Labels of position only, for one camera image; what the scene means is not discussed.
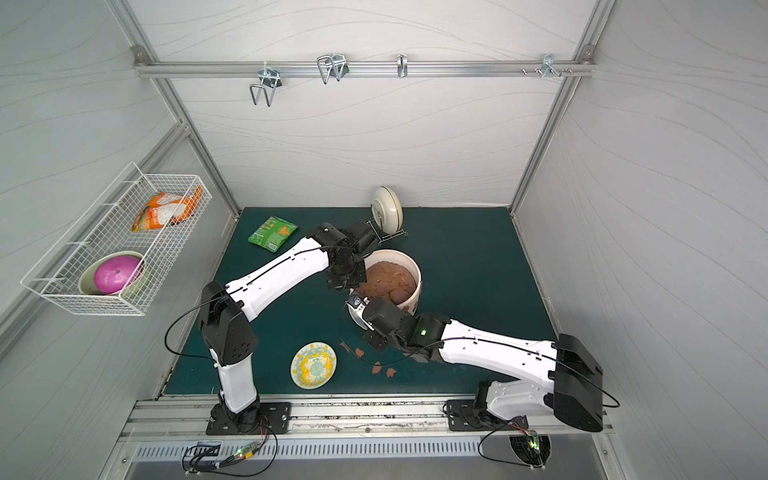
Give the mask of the cream plate on rack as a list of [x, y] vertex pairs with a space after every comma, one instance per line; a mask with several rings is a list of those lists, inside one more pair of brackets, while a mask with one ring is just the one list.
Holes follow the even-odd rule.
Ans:
[[378, 187], [371, 201], [371, 210], [376, 223], [388, 234], [402, 228], [404, 213], [397, 194], [387, 186]]

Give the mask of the metal double hook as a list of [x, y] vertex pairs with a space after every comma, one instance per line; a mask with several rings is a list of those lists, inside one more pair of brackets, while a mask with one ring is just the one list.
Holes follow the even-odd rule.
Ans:
[[271, 107], [277, 89], [282, 86], [281, 74], [265, 64], [257, 77], [257, 82], [249, 86], [252, 102], [258, 105], [263, 100], [267, 107]]
[[338, 53], [319, 56], [316, 65], [324, 84], [328, 84], [331, 78], [339, 82], [350, 71], [346, 57]]

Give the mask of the white ceramic pot with mud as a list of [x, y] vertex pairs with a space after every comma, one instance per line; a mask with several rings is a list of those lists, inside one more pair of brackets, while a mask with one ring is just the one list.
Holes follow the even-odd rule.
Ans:
[[[422, 292], [422, 274], [410, 256], [398, 250], [378, 250], [365, 259], [365, 266], [367, 281], [352, 289], [350, 294], [358, 292], [366, 298], [367, 304], [374, 298], [384, 298], [411, 315], [415, 314]], [[361, 329], [369, 330], [363, 314], [361, 319], [353, 321]]]

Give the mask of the metal double hook left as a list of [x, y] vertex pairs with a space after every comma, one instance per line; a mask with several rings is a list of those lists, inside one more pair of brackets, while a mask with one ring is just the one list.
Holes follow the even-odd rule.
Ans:
[[265, 64], [257, 77], [257, 82], [249, 86], [252, 102], [258, 105], [263, 100], [267, 107], [271, 107], [277, 89], [282, 86], [281, 74]]

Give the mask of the aluminium top rail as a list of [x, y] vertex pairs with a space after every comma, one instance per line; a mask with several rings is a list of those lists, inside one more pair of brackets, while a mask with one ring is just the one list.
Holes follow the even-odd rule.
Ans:
[[[533, 69], [542, 59], [533, 61], [423, 61], [408, 58], [408, 79], [415, 78], [539, 78], [523, 76], [521, 68]], [[571, 68], [567, 77], [591, 76], [597, 65], [591, 62], [555, 60], [560, 68]], [[208, 79], [249, 78], [256, 79], [258, 72], [267, 64], [287, 79], [320, 79], [316, 61], [275, 62], [157, 62], [137, 65], [135, 70], [142, 78]], [[400, 79], [397, 76], [396, 59], [385, 61], [348, 60], [349, 73], [344, 79]]]

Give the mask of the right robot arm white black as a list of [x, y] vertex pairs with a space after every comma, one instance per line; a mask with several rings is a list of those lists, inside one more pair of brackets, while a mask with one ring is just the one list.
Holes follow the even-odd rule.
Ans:
[[392, 302], [351, 294], [347, 308], [377, 351], [393, 347], [417, 362], [469, 365], [508, 376], [483, 382], [471, 407], [479, 424], [551, 413], [586, 432], [603, 429], [603, 368], [572, 335], [533, 341], [483, 331], [445, 315], [414, 316]]

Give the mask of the metal double hook middle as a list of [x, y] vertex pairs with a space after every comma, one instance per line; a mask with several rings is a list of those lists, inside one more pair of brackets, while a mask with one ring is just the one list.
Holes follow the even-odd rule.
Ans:
[[346, 57], [338, 53], [319, 56], [316, 65], [324, 84], [328, 84], [331, 78], [339, 82], [350, 71]]

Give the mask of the aluminium rail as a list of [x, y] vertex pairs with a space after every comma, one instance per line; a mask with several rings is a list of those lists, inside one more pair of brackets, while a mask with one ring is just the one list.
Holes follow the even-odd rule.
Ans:
[[[423, 61], [408, 58], [408, 79], [415, 78], [539, 78], [523, 76], [521, 68], [533, 69], [542, 59], [533, 61]], [[567, 77], [591, 76], [597, 65], [591, 62], [555, 60], [560, 68], [571, 68]], [[275, 62], [157, 62], [137, 65], [135, 70], [142, 78], [208, 79], [249, 78], [256, 79], [258, 72], [267, 64], [287, 79], [320, 79], [316, 61]], [[349, 73], [344, 79], [400, 79], [397, 76], [396, 59], [385, 61], [348, 60]]]
[[[447, 436], [443, 405], [472, 403], [471, 395], [264, 395], [265, 403], [289, 402], [280, 440]], [[196, 440], [206, 436], [216, 395], [166, 395], [135, 403], [118, 439], [122, 442]]]

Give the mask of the orange white snack bag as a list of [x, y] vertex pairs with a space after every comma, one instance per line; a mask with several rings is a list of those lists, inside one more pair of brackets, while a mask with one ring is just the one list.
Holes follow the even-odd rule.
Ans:
[[186, 196], [160, 192], [153, 196], [131, 226], [132, 233], [159, 230], [191, 218], [204, 194], [202, 186]]

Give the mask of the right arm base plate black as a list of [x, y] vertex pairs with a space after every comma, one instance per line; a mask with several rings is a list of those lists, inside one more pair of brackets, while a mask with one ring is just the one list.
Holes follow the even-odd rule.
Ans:
[[498, 430], [527, 432], [529, 430], [526, 416], [518, 416], [512, 420], [504, 421], [486, 411], [476, 411], [473, 400], [448, 400], [443, 404], [442, 412], [447, 418], [448, 429], [451, 432]]

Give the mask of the yellow teal patterned bowl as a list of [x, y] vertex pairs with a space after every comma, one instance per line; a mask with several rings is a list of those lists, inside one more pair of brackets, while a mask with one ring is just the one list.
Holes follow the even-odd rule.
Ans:
[[312, 342], [300, 348], [290, 365], [293, 383], [304, 390], [314, 390], [327, 384], [337, 367], [337, 355], [323, 342]]

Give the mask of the small metal hook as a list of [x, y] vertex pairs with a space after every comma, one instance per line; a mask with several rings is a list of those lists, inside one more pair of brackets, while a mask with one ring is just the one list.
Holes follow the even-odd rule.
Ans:
[[396, 58], [397, 76], [404, 79], [408, 76], [408, 58], [405, 54], [398, 54]]

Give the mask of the green snack packet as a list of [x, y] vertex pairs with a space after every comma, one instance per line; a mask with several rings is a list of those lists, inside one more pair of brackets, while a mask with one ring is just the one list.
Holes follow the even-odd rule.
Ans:
[[296, 230], [297, 226], [294, 223], [277, 216], [270, 216], [248, 237], [248, 242], [276, 253]]

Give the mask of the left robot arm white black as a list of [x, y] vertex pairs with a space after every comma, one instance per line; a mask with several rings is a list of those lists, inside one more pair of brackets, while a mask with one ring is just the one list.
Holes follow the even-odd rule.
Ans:
[[256, 408], [252, 353], [256, 336], [250, 322], [305, 279], [323, 272], [330, 289], [346, 291], [366, 281], [364, 258], [380, 243], [368, 222], [346, 229], [322, 223], [291, 249], [226, 285], [207, 284], [197, 314], [204, 343], [219, 375], [225, 410], [240, 414]]

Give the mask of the aluminium front rail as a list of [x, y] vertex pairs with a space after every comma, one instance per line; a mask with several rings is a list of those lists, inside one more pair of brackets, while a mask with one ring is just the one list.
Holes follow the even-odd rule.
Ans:
[[[264, 395], [265, 403], [289, 402], [280, 440], [447, 436], [443, 405], [472, 403], [471, 395]], [[216, 395], [166, 395], [135, 403], [118, 439], [122, 442], [196, 440], [206, 436]]]

